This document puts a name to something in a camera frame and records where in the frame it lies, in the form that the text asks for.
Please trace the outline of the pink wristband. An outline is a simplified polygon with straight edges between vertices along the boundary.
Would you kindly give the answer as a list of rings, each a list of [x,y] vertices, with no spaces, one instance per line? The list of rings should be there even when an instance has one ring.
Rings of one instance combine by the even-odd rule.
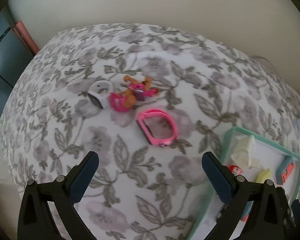
[[[148,109],[137,114],[136,122],[153,146],[170,146],[179,138],[175,120],[161,109]]]

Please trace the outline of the white oval tag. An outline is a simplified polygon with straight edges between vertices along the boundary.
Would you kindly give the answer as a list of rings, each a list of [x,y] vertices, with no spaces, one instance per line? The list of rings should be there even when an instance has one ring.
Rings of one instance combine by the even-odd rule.
[[[89,89],[88,94],[94,97],[102,109],[109,107],[109,97],[114,91],[114,85],[107,80],[100,80],[93,83]]]

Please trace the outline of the floral grey white bedspread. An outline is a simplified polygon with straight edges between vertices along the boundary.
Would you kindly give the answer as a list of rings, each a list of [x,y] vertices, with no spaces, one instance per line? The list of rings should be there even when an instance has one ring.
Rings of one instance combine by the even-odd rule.
[[[88,94],[100,80],[123,92],[125,75],[160,93],[126,113]],[[151,145],[137,114],[161,109],[179,138]],[[256,59],[221,42],[149,24],[61,31],[29,63],[0,119],[0,142],[22,197],[28,180],[53,181],[94,151],[100,164],[75,209],[98,239],[185,239],[206,199],[206,151],[243,127],[300,156],[300,95]]]

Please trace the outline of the red teal stapler toy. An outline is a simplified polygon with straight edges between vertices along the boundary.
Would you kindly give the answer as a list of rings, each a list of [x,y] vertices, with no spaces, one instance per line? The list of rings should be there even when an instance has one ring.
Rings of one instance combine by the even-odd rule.
[[[251,208],[252,208],[252,205],[253,205],[253,201],[248,201],[246,206],[245,206],[245,209],[242,213],[242,216],[240,218],[241,221],[243,222],[246,222],[248,217],[249,217],[249,213],[251,211]]]
[[[293,158],[287,156],[276,170],[277,185],[283,185],[293,172],[294,168],[295,164]]]

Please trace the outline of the white ribbed plastic item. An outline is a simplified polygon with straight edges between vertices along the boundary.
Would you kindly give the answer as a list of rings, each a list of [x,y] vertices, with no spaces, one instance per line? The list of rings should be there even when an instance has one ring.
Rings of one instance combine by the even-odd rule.
[[[245,137],[238,137],[237,144],[234,147],[232,154],[230,155],[233,163],[246,170],[247,168],[259,168],[260,160],[255,158],[256,153],[256,140],[253,135],[247,135]]]

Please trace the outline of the black toy car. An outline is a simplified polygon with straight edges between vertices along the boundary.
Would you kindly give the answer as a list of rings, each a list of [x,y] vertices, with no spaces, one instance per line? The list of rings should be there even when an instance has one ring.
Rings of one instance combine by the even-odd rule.
[[[226,210],[228,209],[228,204],[224,204],[222,206],[222,208],[219,210],[219,212],[217,213],[217,215],[215,216],[216,219],[216,223],[223,217],[223,215],[225,214]]]

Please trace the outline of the red white glue bottle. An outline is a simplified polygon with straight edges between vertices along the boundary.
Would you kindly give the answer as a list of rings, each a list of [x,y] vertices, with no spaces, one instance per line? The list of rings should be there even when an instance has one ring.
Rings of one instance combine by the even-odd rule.
[[[243,173],[243,170],[236,165],[229,165],[228,168],[234,176],[240,176]]]

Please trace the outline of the pink doll toy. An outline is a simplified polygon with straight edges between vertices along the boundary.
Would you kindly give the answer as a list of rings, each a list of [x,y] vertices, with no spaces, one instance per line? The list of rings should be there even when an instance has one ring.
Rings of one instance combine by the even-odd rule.
[[[133,108],[138,101],[145,101],[160,93],[158,87],[152,87],[152,78],[146,76],[142,81],[138,81],[129,75],[125,75],[123,80],[128,83],[127,89],[119,93],[110,93],[109,102],[113,110],[126,113]]]

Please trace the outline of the dark blue cabinet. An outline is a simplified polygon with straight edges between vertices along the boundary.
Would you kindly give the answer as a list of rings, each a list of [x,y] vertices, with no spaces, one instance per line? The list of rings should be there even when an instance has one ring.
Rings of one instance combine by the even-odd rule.
[[[19,77],[38,53],[22,21],[16,21],[8,6],[0,12],[0,117]]]

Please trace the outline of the teal rimmed white box lid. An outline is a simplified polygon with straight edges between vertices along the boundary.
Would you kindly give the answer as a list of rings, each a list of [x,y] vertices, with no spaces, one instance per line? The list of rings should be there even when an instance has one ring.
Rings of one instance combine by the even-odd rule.
[[[275,186],[278,186],[276,171],[287,156],[292,157],[295,167],[286,182],[282,185],[285,189],[286,196],[288,197],[288,202],[291,203],[298,197],[300,187],[300,156],[297,154],[290,152],[281,145],[242,127],[233,127],[224,134],[223,152],[219,158],[220,162],[226,166],[231,165],[231,155],[238,143],[238,140],[249,135],[253,135],[255,138],[255,154],[253,157],[260,161],[260,167],[247,168],[243,172],[243,176],[247,180],[254,182],[262,171],[270,169],[270,178],[274,182]],[[216,225],[216,216],[217,213],[221,211],[222,207],[223,203],[219,200],[211,183],[208,183],[206,199],[200,206],[197,221],[194,224],[188,239],[204,239]]]

